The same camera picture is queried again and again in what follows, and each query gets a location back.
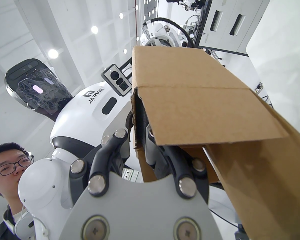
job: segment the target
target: white cabinet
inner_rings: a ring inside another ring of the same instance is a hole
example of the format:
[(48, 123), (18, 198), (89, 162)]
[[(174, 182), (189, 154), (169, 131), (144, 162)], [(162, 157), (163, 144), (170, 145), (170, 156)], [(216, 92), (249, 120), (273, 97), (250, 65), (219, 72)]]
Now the white cabinet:
[(212, 0), (199, 46), (246, 54), (269, 0)]

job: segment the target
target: plastic wrap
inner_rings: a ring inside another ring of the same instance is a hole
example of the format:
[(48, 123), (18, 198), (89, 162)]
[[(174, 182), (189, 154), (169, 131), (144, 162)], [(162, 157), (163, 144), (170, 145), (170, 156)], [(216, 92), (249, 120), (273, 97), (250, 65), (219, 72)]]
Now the plastic wrap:
[(26, 102), (28, 108), (42, 108), (51, 115), (59, 110), (64, 101), (72, 97), (49, 68), (28, 73), (25, 79), (19, 81), (15, 92)]

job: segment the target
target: metal bolt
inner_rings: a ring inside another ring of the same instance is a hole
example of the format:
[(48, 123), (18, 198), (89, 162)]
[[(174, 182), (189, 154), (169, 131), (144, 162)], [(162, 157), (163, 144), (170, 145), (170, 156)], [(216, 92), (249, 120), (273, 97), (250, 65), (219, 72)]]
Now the metal bolt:
[(88, 182), (88, 191), (91, 195), (98, 195), (106, 187), (106, 181), (103, 176), (95, 175)]
[(101, 145), (104, 146), (106, 143), (108, 143), (109, 139), (110, 139), (110, 136), (109, 136), (109, 135), (104, 136), (104, 137), (101, 139)]
[(200, 229), (197, 223), (188, 217), (180, 218), (176, 221), (173, 229), (175, 240), (199, 240)]
[(199, 171), (199, 172), (204, 171), (206, 168), (205, 163), (199, 158), (195, 158), (192, 160), (192, 166), (196, 171)]
[(109, 224), (102, 216), (90, 218), (83, 228), (83, 239), (106, 240), (109, 237)]
[(196, 183), (189, 177), (184, 177), (179, 180), (179, 188), (182, 194), (187, 197), (193, 197), (197, 192)]
[(153, 138), (155, 138), (155, 136), (154, 136), (153, 133), (152, 133), (152, 129), (149, 130), (149, 134), (150, 134)]
[(121, 128), (115, 131), (114, 136), (117, 138), (124, 138), (126, 136), (126, 131), (125, 129)]
[(165, 25), (165, 26), (164, 26), (164, 29), (165, 29), (165, 31), (166, 31), (167, 33), (170, 32), (170, 27), (169, 27), (169, 26)]
[(85, 162), (82, 159), (77, 159), (70, 166), (70, 171), (73, 174), (80, 173), (85, 167)]

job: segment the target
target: man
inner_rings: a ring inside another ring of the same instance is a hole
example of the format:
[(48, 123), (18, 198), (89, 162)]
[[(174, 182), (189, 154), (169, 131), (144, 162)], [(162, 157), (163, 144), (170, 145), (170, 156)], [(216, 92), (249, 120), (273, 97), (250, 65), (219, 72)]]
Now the man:
[(3, 214), (4, 221), (0, 224), (0, 239), (19, 240), (7, 224), (14, 226), (21, 216), (23, 204), (18, 195), (18, 183), (21, 175), (32, 163), (33, 156), (29, 156), (20, 145), (16, 143), (0, 145), (0, 196), (8, 203), (7, 210)]

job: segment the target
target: cardboard box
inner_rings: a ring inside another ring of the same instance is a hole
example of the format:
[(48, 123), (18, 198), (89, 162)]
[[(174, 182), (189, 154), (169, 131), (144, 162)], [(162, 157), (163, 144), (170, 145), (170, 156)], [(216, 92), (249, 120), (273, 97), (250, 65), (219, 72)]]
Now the cardboard box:
[(180, 145), (206, 163), (207, 149), (251, 239), (300, 240), (300, 134), (203, 50), (137, 46), (132, 68), (144, 181), (156, 177), (138, 136), (141, 106), (158, 145)]

